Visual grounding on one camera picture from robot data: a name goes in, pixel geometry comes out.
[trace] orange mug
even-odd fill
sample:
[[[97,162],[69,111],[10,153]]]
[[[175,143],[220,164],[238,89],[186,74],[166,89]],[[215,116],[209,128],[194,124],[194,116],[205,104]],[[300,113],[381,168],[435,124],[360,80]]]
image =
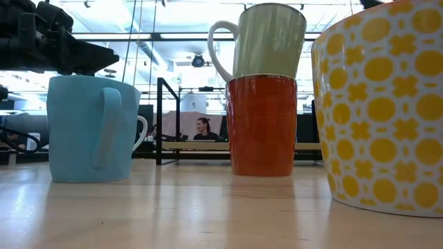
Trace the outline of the orange mug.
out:
[[[234,174],[289,176],[296,141],[297,86],[282,75],[250,75],[227,86]]]

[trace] yellow patterned bowl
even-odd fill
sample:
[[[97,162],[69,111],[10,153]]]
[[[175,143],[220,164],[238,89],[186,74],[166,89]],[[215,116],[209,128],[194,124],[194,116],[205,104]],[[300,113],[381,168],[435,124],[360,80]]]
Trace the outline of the yellow patterned bowl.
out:
[[[312,48],[332,196],[443,217],[443,1],[401,0],[344,19]]]

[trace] mug handle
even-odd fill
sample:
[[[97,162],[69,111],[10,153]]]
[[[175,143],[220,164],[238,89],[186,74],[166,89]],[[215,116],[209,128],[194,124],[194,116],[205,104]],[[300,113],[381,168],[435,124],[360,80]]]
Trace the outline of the mug handle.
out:
[[[100,92],[103,99],[103,118],[98,134],[98,142],[94,150],[94,168],[104,169],[106,167],[103,158],[109,153],[109,147],[115,140],[118,126],[118,116],[122,108],[122,97],[117,89],[105,87]]]
[[[147,121],[146,121],[146,119],[144,117],[142,117],[142,116],[137,116],[137,120],[140,120],[142,122],[143,130],[141,131],[140,138],[138,139],[136,144],[132,147],[132,151],[135,151],[138,148],[138,146],[141,145],[141,143],[143,142],[143,139],[145,139],[146,133],[147,133]]]
[[[220,64],[219,60],[217,59],[217,55],[214,51],[214,32],[219,28],[225,28],[232,32],[234,36],[234,40],[237,40],[237,37],[239,35],[239,27],[237,24],[233,24],[229,21],[218,21],[214,25],[212,25],[209,29],[209,36],[208,36],[208,50],[211,60],[213,61],[215,69],[219,72],[220,76],[223,78],[223,80],[228,83],[230,82],[234,77],[229,74],[223,66]]]

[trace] mug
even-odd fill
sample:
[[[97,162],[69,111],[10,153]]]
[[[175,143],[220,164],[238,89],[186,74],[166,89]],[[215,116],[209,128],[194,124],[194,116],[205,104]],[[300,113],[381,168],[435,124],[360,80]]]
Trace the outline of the mug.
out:
[[[52,77],[46,104],[53,181],[127,178],[132,152],[147,132],[146,119],[137,116],[140,96],[133,86],[107,78]],[[143,131],[134,145],[137,120]]]
[[[251,75],[231,80],[226,89],[234,174],[291,175],[296,141],[296,81],[281,75]]]
[[[219,28],[231,31],[235,39],[233,75],[223,68],[214,51],[214,32]],[[306,19],[295,8],[279,3],[257,4],[240,15],[239,25],[218,21],[210,27],[209,55],[225,82],[255,74],[295,79],[305,31]]]
[[[395,1],[314,42],[316,116],[335,200],[443,217],[442,20],[441,1]]]

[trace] pale green mug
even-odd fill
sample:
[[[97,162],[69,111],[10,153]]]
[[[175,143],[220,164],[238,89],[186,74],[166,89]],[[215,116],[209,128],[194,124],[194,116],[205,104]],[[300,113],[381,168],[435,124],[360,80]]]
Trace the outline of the pale green mug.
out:
[[[221,66],[214,51],[214,32],[219,28],[231,31],[236,41],[233,75]],[[306,19],[295,8],[280,3],[257,4],[240,15],[239,25],[218,21],[210,28],[209,54],[226,82],[257,74],[295,79],[305,32]]]

